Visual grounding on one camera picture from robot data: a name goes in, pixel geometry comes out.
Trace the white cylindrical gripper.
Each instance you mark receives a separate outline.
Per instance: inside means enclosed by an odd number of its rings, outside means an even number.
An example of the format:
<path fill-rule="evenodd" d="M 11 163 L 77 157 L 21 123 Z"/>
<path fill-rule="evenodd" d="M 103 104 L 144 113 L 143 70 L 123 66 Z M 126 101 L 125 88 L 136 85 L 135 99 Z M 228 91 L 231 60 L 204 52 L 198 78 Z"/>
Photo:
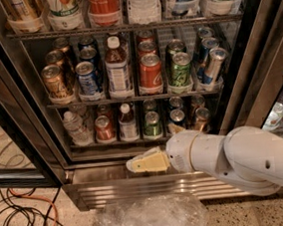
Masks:
<path fill-rule="evenodd" d="M 166 171 L 170 165 L 180 172 L 194 171 L 190 153 L 199 132 L 184 130 L 182 126 L 174 123 L 170 123 L 167 127 L 172 137 L 165 145 L 166 152 L 157 146 L 142 155 L 135 156 L 126 164 L 129 171 L 133 173 Z"/>

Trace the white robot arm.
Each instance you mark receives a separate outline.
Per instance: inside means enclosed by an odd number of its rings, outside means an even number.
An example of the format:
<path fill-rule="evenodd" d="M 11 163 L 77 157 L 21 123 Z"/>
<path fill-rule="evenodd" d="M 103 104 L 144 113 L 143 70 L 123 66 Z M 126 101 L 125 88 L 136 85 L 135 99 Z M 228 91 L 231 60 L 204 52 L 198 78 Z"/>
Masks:
<path fill-rule="evenodd" d="M 247 193 L 268 196 L 283 187 L 283 138 L 241 126 L 224 135 L 180 128 L 165 144 L 127 162 L 131 172 L 202 171 Z"/>

